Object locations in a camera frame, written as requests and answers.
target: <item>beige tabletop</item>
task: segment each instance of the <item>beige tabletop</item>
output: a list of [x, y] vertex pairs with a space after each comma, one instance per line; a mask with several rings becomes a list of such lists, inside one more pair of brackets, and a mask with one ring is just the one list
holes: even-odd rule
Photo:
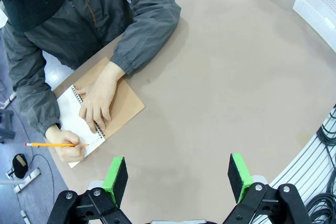
[[[134, 223], [206, 218], [235, 205], [229, 155], [272, 181], [336, 101], [336, 55], [292, 10], [295, 0], [176, 0], [181, 21], [161, 52], [127, 79], [146, 108], [71, 169], [51, 150], [69, 189], [83, 193], [123, 155], [122, 210]], [[66, 79], [60, 95], [113, 41]]]

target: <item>pencil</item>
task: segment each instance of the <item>pencil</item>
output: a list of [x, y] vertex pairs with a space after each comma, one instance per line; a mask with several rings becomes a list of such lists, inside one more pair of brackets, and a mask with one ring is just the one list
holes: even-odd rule
[[75, 144], [48, 144], [48, 143], [24, 143], [25, 146], [31, 147], [74, 147]]

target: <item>white plastic basket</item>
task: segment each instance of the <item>white plastic basket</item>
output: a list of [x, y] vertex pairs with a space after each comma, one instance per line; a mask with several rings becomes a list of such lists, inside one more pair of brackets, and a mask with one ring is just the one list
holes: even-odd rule
[[336, 0], [295, 0], [293, 9], [336, 52]]

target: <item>person's right hand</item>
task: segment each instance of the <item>person's right hand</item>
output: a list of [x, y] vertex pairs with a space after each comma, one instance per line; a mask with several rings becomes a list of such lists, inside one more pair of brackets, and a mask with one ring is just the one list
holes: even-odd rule
[[79, 137], [71, 131], [61, 131], [57, 125], [52, 125], [46, 131], [46, 139], [51, 143], [75, 144], [75, 147], [55, 147], [59, 158], [63, 162], [81, 161], [85, 155], [85, 147], [80, 143]]

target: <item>screw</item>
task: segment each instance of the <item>screw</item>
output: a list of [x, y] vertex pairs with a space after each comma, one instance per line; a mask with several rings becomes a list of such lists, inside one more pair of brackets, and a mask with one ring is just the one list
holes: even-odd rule
[[288, 186], [284, 186], [283, 188], [284, 188], [284, 189], [283, 189], [283, 190], [284, 190], [284, 192], [286, 192], [286, 193], [288, 193], [288, 192], [290, 191], [290, 189], [289, 189], [289, 187], [288, 187]]
[[99, 189], [95, 190], [95, 191], [93, 192], [93, 195], [95, 195], [95, 196], [99, 196], [99, 195], [100, 195], [100, 190], [99, 190]]
[[255, 188], [256, 188], [257, 191], [261, 191], [263, 187], [262, 187], [262, 185], [258, 184], [258, 185], [256, 185]]
[[67, 193], [65, 196], [67, 199], [71, 199], [72, 198], [72, 193]]

